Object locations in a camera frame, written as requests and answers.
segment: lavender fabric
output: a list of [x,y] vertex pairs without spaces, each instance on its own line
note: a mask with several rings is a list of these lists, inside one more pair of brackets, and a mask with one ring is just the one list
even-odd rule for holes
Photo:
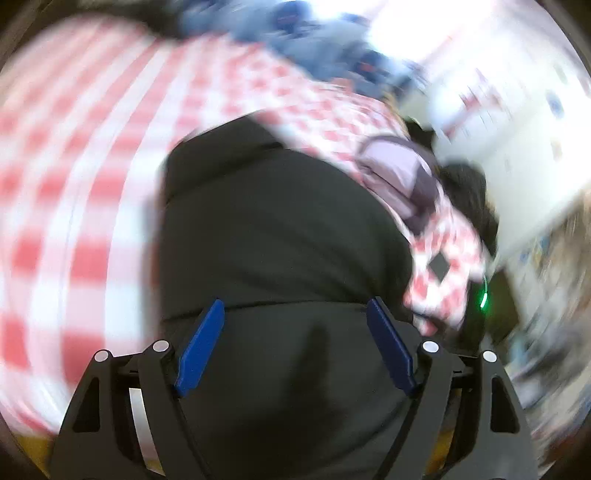
[[381,135],[363,144],[356,161],[364,185],[390,205],[414,235],[422,233],[439,198],[431,172],[436,159],[409,140]]

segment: yellow surface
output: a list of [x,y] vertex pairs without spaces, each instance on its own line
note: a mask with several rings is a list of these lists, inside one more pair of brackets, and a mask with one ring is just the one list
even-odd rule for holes
[[29,456],[35,465],[37,465],[43,473],[48,475],[48,461],[51,453],[51,439],[37,438],[37,437],[24,437],[16,435],[18,443],[22,449]]

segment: checkered fabric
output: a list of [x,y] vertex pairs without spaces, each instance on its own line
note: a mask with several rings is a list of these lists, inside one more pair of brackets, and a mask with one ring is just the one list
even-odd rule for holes
[[158,186],[182,138],[258,112],[359,180],[361,141],[403,132],[383,103],[259,44],[179,44],[107,17],[44,32],[3,69],[0,96],[0,409],[24,434],[59,430],[94,352],[155,338]]

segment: white wall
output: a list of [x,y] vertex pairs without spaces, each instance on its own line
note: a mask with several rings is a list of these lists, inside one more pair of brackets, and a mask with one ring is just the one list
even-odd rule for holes
[[[497,260],[502,262],[560,222],[591,182],[591,99],[579,80],[588,75],[555,37],[525,26],[511,12],[496,13],[477,48],[469,40],[464,55],[461,48],[454,52],[460,65],[441,75],[426,95],[415,93],[401,110],[438,132],[434,151],[442,163],[462,157],[485,171],[500,220]],[[441,130],[462,108],[460,94],[475,90],[476,69],[494,85],[504,108],[474,113],[449,141]],[[562,119],[550,111],[549,90],[563,104]]]

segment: black fabric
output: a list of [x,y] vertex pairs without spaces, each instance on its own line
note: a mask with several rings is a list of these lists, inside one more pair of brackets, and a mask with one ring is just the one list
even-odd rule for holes
[[213,297],[226,324],[183,409],[216,478],[370,478],[407,408],[365,323],[401,304],[407,241],[378,201],[242,118],[182,143],[159,269],[173,344]]
[[435,131],[430,128],[423,130],[421,125],[412,119],[405,119],[404,123],[406,124],[410,139],[433,154],[433,140],[437,136]]
[[491,255],[496,254],[499,222],[486,205],[486,179],[467,163],[450,163],[440,167],[439,181],[452,205],[471,221]]

